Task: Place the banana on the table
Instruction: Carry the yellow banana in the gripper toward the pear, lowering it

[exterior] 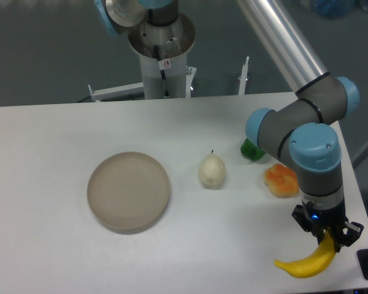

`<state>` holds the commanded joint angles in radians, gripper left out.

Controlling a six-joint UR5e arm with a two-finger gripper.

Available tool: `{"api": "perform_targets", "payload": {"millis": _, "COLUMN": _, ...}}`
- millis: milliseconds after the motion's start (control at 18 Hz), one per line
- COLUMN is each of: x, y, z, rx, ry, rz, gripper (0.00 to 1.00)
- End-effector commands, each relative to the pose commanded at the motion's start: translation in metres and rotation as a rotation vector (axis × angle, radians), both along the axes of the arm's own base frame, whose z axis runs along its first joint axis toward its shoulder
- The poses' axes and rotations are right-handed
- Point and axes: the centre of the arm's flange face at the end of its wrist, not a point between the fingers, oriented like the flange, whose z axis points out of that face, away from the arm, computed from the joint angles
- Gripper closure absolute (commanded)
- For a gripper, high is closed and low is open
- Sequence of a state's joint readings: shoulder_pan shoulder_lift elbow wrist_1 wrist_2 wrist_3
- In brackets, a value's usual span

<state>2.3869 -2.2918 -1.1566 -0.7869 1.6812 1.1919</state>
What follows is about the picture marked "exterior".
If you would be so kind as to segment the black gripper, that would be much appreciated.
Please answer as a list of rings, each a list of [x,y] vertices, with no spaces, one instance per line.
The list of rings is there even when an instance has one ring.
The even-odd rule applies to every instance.
[[[306,233],[311,233],[320,242],[321,231],[327,230],[334,240],[336,252],[350,247],[362,234],[364,226],[357,222],[345,221],[345,200],[342,192],[327,196],[302,194],[303,205],[296,205],[292,217]]]

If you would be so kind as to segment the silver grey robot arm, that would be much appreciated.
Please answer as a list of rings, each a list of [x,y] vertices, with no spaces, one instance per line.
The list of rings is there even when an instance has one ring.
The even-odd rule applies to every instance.
[[[128,33],[141,61],[148,99],[185,97],[185,55],[196,37],[177,1],[95,1],[106,30]],[[363,226],[345,215],[342,150],[331,124],[359,104],[356,85],[333,77],[280,1],[240,1],[239,7],[297,96],[280,111],[260,108],[245,127],[259,149],[292,168],[302,202],[292,213],[319,241],[330,235],[334,249],[351,246]]]

